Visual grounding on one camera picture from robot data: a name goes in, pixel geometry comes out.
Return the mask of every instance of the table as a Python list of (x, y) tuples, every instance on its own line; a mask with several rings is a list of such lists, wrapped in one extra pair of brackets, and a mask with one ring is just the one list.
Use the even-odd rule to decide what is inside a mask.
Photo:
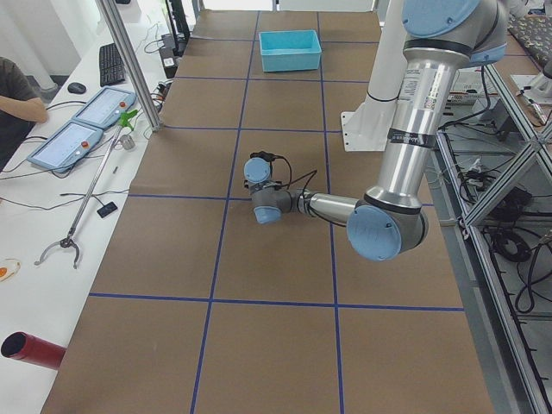
[[(165, 80), (165, 75), (159, 55), (143, 51), (145, 44), (155, 39), (157, 29), (152, 22), (144, 20), (145, 22), (127, 25), (127, 30), (136, 47), (147, 84), (153, 90), (159, 81)], [(166, 32), (164, 23), (159, 24), (158, 32)], [(66, 85), (71, 82), (83, 83), (87, 86), (87, 92), (84, 95), (73, 95), (64, 87), (51, 105), (68, 100), (87, 100), (99, 90), (98, 48), (111, 42), (110, 33), (105, 29), (66, 82)], [(129, 79), (118, 87), (132, 90)], [(50, 136), (79, 107), (80, 105), (61, 105), (49, 110), (48, 122), (37, 125), (30, 134)], [(129, 188), (150, 133), (145, 116), (141, 116), (132, 134), (135, 148), (130, 151), (118, 148), (113, 152), (95, 193), (124, 191)], [(39, 140), (31, 141), (33, 142), (20, 146), (6, 169), (15, 167), (39, 145)], [(105, 148), (107, 145), (92, 154), (101, 155)], [(101, 158), (89, 159), (78, 164), (66, 179), (41, 173), (20, 179), (2, 180), (0, 197), (39, 206), (64, 203), (71, 197), (60, 197), (61, 193), (87, 191), (100, 160)], [(28, 162), (24, 162), (13, 173), (4, 173), (0, 178), (38, 171)], [(69, 343), (126, 198), (126, 193), (101, 197), (105, 203), (114, 201), (119, 208), (104, 219), (96, 213), (100, 204), (94, 199), (89, 202), (75, 235), (75, 241), (82, 249), (77, 270), (72, 268), (73, 249), (61, 251), (57, 248), (40, 266), (36, 267), (34, 262), (47, 245), (66, 236), (80, 203), (51, 211), (31, 210), (6, 201), (0, 203), (0, 220), (5, 235), (0, 241), (0, 259), (17, 258), (22, 263), (16, 276), (0, 284), (0, 313), (3, 315), (0, 337), (5, 338), (21, 330), (62, 346)], [(21, 414), (39, 412), (56, 372), (6, 358), (0, 359), (0, 371), (0, 411)]]
[[(321, 68), (264, 73), (258, 32), (302, 28)], [(428, 239), (384, 263), (322, 221), (258, 225), (242, 187), (261, 149), (317, 168), (311, 189), (376, 180), (340, 114), (377, 16), (205, 10), (194, 35), (42, 412), (493, 412), (427, 183)]]

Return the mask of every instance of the metal pole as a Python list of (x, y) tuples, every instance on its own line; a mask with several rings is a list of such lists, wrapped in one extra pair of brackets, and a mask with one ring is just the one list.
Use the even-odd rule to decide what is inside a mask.
[(157, 109), (155, 109), (154, 102), (147, 88), (146, 80), (144, 79), (140, 64), (136, 58), (135, 51), (132, 48), (132, 43), (130, 43), (129, 34), (124, 27), (124, 22), (119, 14), (119, 10), (114, 0), (96, 0), (96, 4), (110, 29), (111, 37), (113, 37), (113, 41), (121, 54), (122, 61), (129, 70), (130, 80), (135, 88), (144, 114), (146, 114), (147, 121), (153, 131), (158, 131), (161, 128), (161, 120), (157, 113)]
[(115, 145), (119, 142), (119, 135), (121, 134), (122, 127), (118, 127), (117, 131), (115, 132), (115, 137), (113, 138), (113, 141), (111, 142), (110, 146), (107, 148), (107, 151), (103, 155), (102, 162), (100, 163), (99, 167), (96, 170), (96, 174), (94, 175), (94, 178), (92, 179), (92, 182), (90, 183), (90, 186), (88, 187), (88, 191), (85, 194), (85, 198), (83, 198), (83, 202), (80, 205), (80, 209), (78, 209), (78, 213), (75, 216), (75, 219), (72, 222), (71, 228), (69, 229), (68, 237), (72, 237), (75, 234), (75, 231), (77, 231), (78, 222), (80, 222), (80, 218), (85, 213), (86, 205), (90, 201), (90, 198), (92, 197), (92, 193), (94, 192), (94, 188), (96, 187), (97, 181), (100, 179), (100, 176), (102, 175), (102, 172), (104, 171), (105, 165), (107, 164), (107, 160), (110, 157), (111, 153), (113, 152), (113, 149), (115, 149)]

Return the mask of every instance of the person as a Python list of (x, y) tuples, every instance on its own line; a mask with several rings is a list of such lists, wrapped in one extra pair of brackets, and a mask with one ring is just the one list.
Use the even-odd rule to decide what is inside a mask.
[(46, 108), (19, 67), (0, 57), (0, 171), (35, 122), (48, 119)]

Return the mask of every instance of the white desk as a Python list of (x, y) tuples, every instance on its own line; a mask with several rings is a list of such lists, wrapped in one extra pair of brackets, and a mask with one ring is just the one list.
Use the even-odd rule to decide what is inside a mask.
[[(151, 22), (129, 24), (127, 31), (135, 49), (137, 48), (138, 60), (147, 85), (153, 90), (160, 80), (165, 79), (165, 74), (159, 55), (143, 52), (145, 44), (155, 39), (156, 30), (151, 26)], [(158, 38), (162, 33), (166, 33), (166, 29), (160, 24)], [(67, 80), (66, 85), (70, 82), (85, 84), (87, 92), (84, 95), (74, 95), (67, 92), (64, 87), (51, 104), (68, 100), (86, 101), (99, 90), (98, 48), (111, 42), (110, 33), (106, 29)], [(149, 50), (154, 50), (154, 45), (151, 45)], [(129, 77), (118, 87), (131, 90)], [(50, 110), (48, 122), (37, 125), (30, 134), (50, 136), (79, 107), (60, 106)], [(130, 151), (117, 148), (112, 153), (94, 193), (129, 188), (146, 149), (145, 136), (149, 134), (147, 119), (141, 116), (132, 134), (136, 143), (135, 148)], [(39, 144), (22, 144), (5, 169), (16, 166)], [(108, 145), (104, 145), (93, 154), (104, 154)], [(101, 158), (84, 160), (66, 179), (57, 179), (51, 173), (45, 172), (19, 179), (0, 180), (0, 198), (45, 207), (63, 203), (70, 197), (60, 197), (61, 193), (87, 191), (100, 161)], [(0, 178), (38, 171), (40, 170), (25, 161), (14, 172), (3, 173)], [(114, 201), (119, 208), (104, 219), (96, 213), (101, 204), (91, 199), (73, 238), (81, 248), (77, 270), (72, 267), (72, 248), (54, 248), (40, 266), (35, 266), (34, 262), (46, 246), (66, 237), (80, 202), (51, 211), (31, 210), (5, 201), (0, 202), (0, 260), (15, 258), (22, 263), (18, 274), (0, 283), (1, 341), (13, 332), (24, 331), (62, 346), (69, 343), (126, 197), (126, 194), (101, 197), (104, 203)], [(40, 412), (56, 372), (3, 357), (0, 357), (0, 372), (0, 412)]]

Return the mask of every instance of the electronic equipment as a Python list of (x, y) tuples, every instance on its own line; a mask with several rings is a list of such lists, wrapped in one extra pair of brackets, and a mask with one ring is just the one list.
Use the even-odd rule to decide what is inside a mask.
[(63, 173), (86, 156), (103, 135), (100, 128), (73, 119), (36, 148), (27, 161)]
[(159, 55), (165, 76), (174, 78), (179, 66), (179, 57), (184, 54), (190, 40), (190, 28), (181, 0), (165, 0), (165, 6), (167, 26), (171, 29), (171, 33), (161, 36), (163, 46), (159, 48)]
[(101, 46), (98, 59), (100, 86), (118, 84), (125, 79), (124, 63), (115, 43)]
[(73, 120), (87, 123), (100, 129), (113, 125), (136, 100), (131, 91), (104, 86), (88, 103), (73, 116)]
[(117, 206), (112, 201), (97, 209), (98, 215), (102, 218), (107, 217), (113, 211), (117, 211)]
[(182, 56), (190, 40), (190, 28), (186, 20), (182, 0), (165, 0), (167, 26), (170, 34), (161, 36), (163, 46), (172, 49), (174, 56)]
[(88, 154), (102, 139), (104, 130), (117, 122), (135, 100), (134, 92), (104, 86), (27, 160), (57, 173), (67, 171)]
[(77, 93), (79, 95), (82, 95), (83, 93), (86, 92), (86, 86), (83, 84), (80, 84), (79, 82), (71, 82), (67, 86), (67, 91), (69, 93)]

